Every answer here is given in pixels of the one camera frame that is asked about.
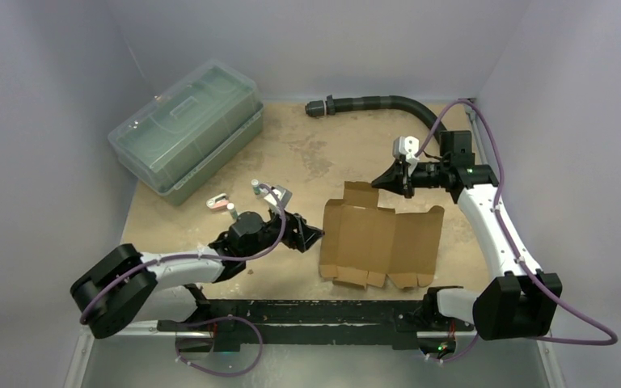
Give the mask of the brown cardboard box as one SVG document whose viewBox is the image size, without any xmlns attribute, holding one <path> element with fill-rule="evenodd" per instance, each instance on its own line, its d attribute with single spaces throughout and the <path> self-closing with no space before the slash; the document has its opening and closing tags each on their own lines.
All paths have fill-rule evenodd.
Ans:
<svg viewBox="0 0 621 388">
<path fill-rule="evenodd" d="M 378 205 L 379 191 L 367 182 L 346 181 L 343 197 L 327 201 L 319 275 L 334 283 L 398 289 L 434 281 L 445 209 L 398 213 Z"/>
</svg>

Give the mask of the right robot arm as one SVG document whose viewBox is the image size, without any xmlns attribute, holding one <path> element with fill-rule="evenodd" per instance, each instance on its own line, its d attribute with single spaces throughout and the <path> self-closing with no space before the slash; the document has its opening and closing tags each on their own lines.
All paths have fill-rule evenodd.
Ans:
<svg viewBox="0 0 621 388">
<path fill-rule="evenodd" d="M 417 188 L 443 188 L 470 223 L 491 277 L 480 293 L 460 286 L 436 287 L 423 298 L 420 316 L 433 329 L 456 318 L 470 323 L 483 340 L 534 338 L 550 330 L 563 286 L 546 273 L 522 245 L 511 222 L 500 222 L 506 210 L 501 184 L 493 169 L 478 164 L 469 131 L 446 131 L 439 137 L 440 154 L 422 162 L 415 137 L 397 137 L 395 161 L 372 187 L 413 197 Z"/>
</svg>

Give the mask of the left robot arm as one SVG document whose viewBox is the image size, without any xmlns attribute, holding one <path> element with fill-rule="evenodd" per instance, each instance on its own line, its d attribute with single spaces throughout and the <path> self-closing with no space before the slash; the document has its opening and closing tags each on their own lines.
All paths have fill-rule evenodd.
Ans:
<svg viewBox="0 0 621 388">
<path fill-rule="evenodd" d="M 115 247 L 70 286 L 80 323 L 95 338 L 108 338 L 130 323 L 153 319 L 146 310 L 156 293 L 229 280 L 279 244 L 305 252 L 325 235 L 297 213 L 269 215 L 265 221 L 258 213 L 241 213 L 215 241 L 194 251 L 156 254 L 131 243 Z"/>
</svg>

